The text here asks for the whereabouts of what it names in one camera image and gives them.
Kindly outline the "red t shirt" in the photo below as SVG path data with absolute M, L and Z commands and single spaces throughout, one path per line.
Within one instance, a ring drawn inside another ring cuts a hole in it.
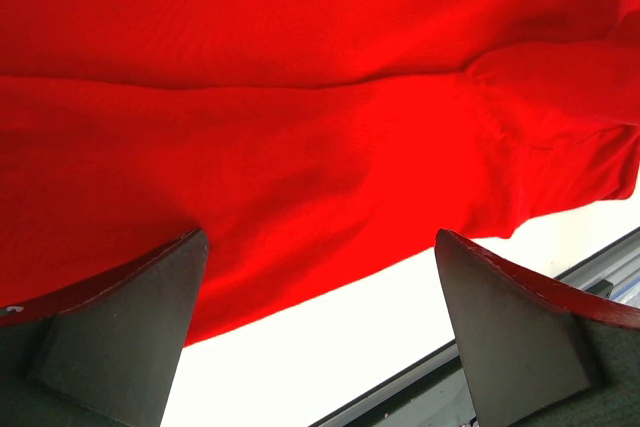
M 1 0 L 1 302 L 203 230 L 195 343 L 629 197 L 639 0 Z

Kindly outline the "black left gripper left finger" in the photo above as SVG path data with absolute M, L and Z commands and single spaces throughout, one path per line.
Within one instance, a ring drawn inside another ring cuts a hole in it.
M 160 425 L 208 254 L 192 231 L 2 307 L 2 425 Z

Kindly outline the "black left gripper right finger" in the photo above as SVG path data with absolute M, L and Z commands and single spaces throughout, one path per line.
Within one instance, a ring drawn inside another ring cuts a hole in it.
M 639 311 L 449 230 L 435 257 L 482 426 L 636 426 Z

